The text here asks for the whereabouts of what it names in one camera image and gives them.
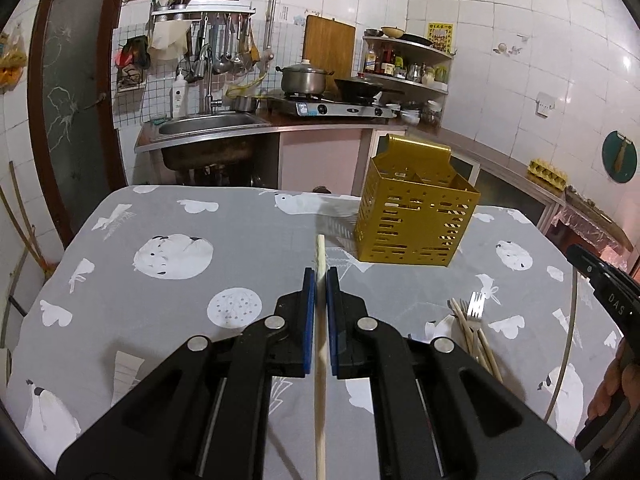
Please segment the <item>person's right hand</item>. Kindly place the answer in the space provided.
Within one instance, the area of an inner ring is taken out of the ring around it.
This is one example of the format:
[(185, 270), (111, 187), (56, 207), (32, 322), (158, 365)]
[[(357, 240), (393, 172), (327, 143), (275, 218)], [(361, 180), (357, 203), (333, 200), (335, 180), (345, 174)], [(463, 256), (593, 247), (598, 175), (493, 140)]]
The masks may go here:
[(615, 359), (605, 371), (603, 380), (588, 405), (587, 416), (593, 420), (603, 416), (610, 408), (614, 394), (622, 390), (629, 402), (629, 411), (634, 414), (639, 407), (640, 370), (637, 364), (622, 365), (623, 354), (627, 350), (626, 339), (623, 338), (616, 350)]

